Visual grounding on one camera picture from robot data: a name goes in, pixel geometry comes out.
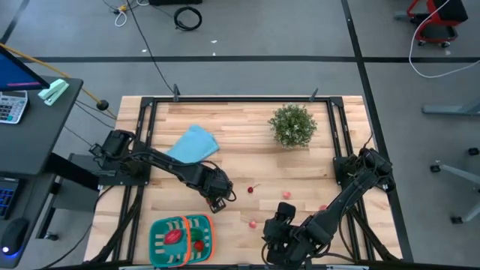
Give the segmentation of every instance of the wooden tabletop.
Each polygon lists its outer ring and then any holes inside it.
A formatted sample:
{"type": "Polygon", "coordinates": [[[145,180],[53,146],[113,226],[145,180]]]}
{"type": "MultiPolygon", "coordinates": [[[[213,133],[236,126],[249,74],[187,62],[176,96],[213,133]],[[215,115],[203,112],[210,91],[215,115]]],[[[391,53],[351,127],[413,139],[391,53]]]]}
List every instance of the wooden tabletop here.
{"type": "MultiPolygon", "coordinates": [[[[118,113],[117,129],[135,131],[142,97],[123,97],[118,113]]],[[[361,96],[343,97],[346,118],[354,152],[371,135],[370,125],[361,96]]],[[[220,151],[209,160],[220,166],[230,180],[238,199],[227,202],[224,210],[212,214],[198,192],[185,187],[179,180],[160,169],[152,169],[151,182],[145,188],[136,238],[134,263],[149,264],[149,230],[157,220],[179,215],[205,213],[213,219],[217,246],[208,264],[262,264],[260,250],[264,244],[263,225],[274,216],[278,203],[286,201],[296,206],[293,224],[300,224],[308,215],[328,205],[341,191],[335,181],[332,158],[335,156],[329,118],[324,103],[306,103],[318,126],[308,148],[282,149],[273,140],[273,131],[267,121],[282,103],[199,102],[160,103],[154,123],[152,147],[165,152],[193,124],[212,133],[220,151]],[[259,185],[253,193],[247,188],[259,185]],[[289,191],[288,200],[282,193],[289,191]],[[251,229],[250,221],[258,227],[251,229]]],[[[340,118],[335,110],[337,129],[340,118]]],[[[149,116],[145,114],[143,138],[149,116]]],[[[345,155],[344,139],[340,144],[345,155]]],[[[97,205],[94,223],[88,240],[85,260],[94,257],[107,243],[119,221],[124,187],[114,187],[97,205]]],[[[364,195],[367,218],[372,230],[383,244],[401,257],[397,233],[386,194],[376,188],[364,195]]],[[[348,239],[347,223],[343,231],[348,239]]],[[[121,258],[125,258],[128,234],[125,231],[121,258]]],[[[366,258],[363,237],[357,229],[363,258],[366,258]]],[[[331,252],[348,256],[338,233],[331,243],[331,252]]],[[[345,263],[342,259],[324,257],[313,263],[345,263]]]]}

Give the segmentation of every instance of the blue towel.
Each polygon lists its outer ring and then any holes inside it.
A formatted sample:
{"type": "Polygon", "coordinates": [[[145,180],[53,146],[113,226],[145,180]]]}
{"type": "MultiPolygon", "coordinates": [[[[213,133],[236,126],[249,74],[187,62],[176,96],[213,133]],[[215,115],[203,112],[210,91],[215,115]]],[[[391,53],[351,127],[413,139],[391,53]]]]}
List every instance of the blue towel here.
{"type": "Polygon", "coordinates": [[[192,124],[166,154],[183,163],[193,163],[202,161],[219,148],[213,135],[192,124]]]}

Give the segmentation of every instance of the gray floor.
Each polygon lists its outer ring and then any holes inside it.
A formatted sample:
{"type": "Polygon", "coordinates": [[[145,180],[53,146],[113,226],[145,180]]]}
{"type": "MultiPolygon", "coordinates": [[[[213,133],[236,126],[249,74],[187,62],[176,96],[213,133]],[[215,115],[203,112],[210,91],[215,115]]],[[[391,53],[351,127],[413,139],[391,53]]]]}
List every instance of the gray floor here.
{"type": "MultiPolygon", "coordinates": [[[[110,0],[112,4],[120,1],[110,0]]],[[[463,0],[470,19],[448,49],[417,48],[415,56],[480,56],[479,2],[463,0]]],[[[414,28],[397,22],[392,13],[406,9],[407,0],[349,0],[363,56],[408,56],[414,28]]],[[[8,27],[20,0],[0,1],[0,35],[8,27]]],[[[177,7],[164,7],[172,13],[177,7]]],[[[151,7],[135,9],[156,56],[354,56],[338,0],[205,0],[204,24],[184,33],[171,19],[151,7]]],[[[122,28],[101,1],[30,1],[7,45],[33,56],[147,56],[129,16],[122,28]]],[[[110,101],[116,111],[122,95],[167,95],[152,63],[54,63],[85,80],[85,87],[110,101]]],[[[319,88],[319,95],[363,95],[355,63],[307,61],[244,61],[159,63],[170,83],[192,95],[299,95],[319,88]]],[[[426,74],[438,74],[463,64],[418,64],[426,74]]],[[[34,64],[39,74],[52,75],[34,64]]],[[[442,79],[423,79],[408,64],[366,64],[373,97],[416,262],[480,266],[480,217],[462,226],[449,222],[480,200],[473,186],[447,174],[432,175],[435,160],[480,173],[479,157],[465,150],[478,145],[476,118],[421,114],[423,104],[462,104],[479,95],[480,67],[442,79]]],[[[85,95],[79,98],[91,102],[85,95]]],[[[108,129],[74,109],[67,126],[90,143],[102,142],[108,129]]],[[[55,146],[60,155],[86,153],[88,146],[67,131],[55,146]]],[[[18,269],[32,269],[55,260],[74,245],[92,221],[88,213],[58,213],[52,231],[61,240],[32,240],[18,269]],[[73,224],[66,228],[69,221],[73,224]]],[[[58,265],[81,262],[83,242],[58,265]]]]}

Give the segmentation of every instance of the teal basket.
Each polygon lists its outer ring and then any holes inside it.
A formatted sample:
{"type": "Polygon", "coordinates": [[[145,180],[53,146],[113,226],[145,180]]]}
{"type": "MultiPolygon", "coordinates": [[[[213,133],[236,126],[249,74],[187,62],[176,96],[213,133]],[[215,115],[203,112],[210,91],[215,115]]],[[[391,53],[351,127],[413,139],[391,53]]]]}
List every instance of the teal basket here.
{"type": "Polygon", "coordinates": [[[190,227],[190,242],[187,237],[187,224],[182,217],[169,217],[157,220],[151,225],[149,247],[150,262],[155,267],[176,267],[207,260],[214,250],[214,232],[208,216],[192,214],[185,216],[190,227]],[[164,244],[165,235],[171,230],[181,230],[181,238],[175,244],[164,244]],[[203,250],[195,249],[196,241],[203,242],[203,250]]]}

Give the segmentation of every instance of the white cord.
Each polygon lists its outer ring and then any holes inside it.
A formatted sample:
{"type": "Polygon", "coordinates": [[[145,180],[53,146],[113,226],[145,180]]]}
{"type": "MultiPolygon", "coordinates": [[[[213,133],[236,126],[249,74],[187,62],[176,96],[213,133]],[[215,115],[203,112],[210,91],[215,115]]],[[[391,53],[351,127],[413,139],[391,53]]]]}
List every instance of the white cord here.
{"type": "Polygon", "coordinates": [[[147,0],[147,3],[146,3],[146,4],[140,4],[140,2],[142,2],[142,1],[143,1],[143,0],[136,0],[136,4],[137,4],[137,5],[141,5],[141,6],[150,5],[149,0],[147,0]]]}
{"type": "Polygon", "coordinates": [[[412,51],[413,51],[413,43],[415,42],[415,36],[417,35],[417,32],[419,31],[419,29],[422,27],[422,25],[424,23],[426,23],[428,21],[428,19],[430,19],[435,13],[437,13],[440,8],[443,8],[445,5],[447,5],[448,3],[450,2],[450,0],[447,0],[445,3],[443,3],[439,8],[437,8],[434,12],[432,12],[432,14],[430,14],[427,19],[425,19],[423,22],[420,23],[420,25],[417,27],[417,29],[415,30],[415,33],[413,33],[413,37],[412,37],[412,43],[410,44],[410,53],[408,55],[408,61],[410,62],[410,65],[412,66],[413,70],[420,76],[424,77],[424,78],[428,78],[428,79],[434,79],[434,78],[440,78],[440,77],[444,77],[446,75],[449,75],[449,74],[453,74],[455,72],[458,72],[458,71],[462,71],[462,70],[465,70],[467,68],[471,68],[473,67],[474,65],[477,65],[480,60],[476,61],[475,63],[473,64],[469,64],[467,65],[466,67],[462,67],[462,68],[459,68],[459,69],[456,69],[456,70],[452,70],[452,71],[449,71],[447,73],[444,73],[444,74],[440,74],[440,75],[433,75],[433,76],[428,76],[428,75],[425,75],[423,73],[421,73],[419,70],[416,69],[416,67],[413,65],[412,63],[412,51]]]}
{"type": "Polygon", "coordinates": [[[119,13],[118,13],[118,15],[117,15],[117,17],[116,17],[116,19],[115,19],[115,26],[116,26],[116,27],[122,27],[122,26],[125,25],[125,23],[127,23],[127,14],[125,14],[125,12],[120,11],[120,10],[119,10],[118,12],[119,12],[119,13]],[[120,18],[122,15],[125,16],[125,20],[123,21],[122,24],[119,24],[119,18],[120,18]]]}

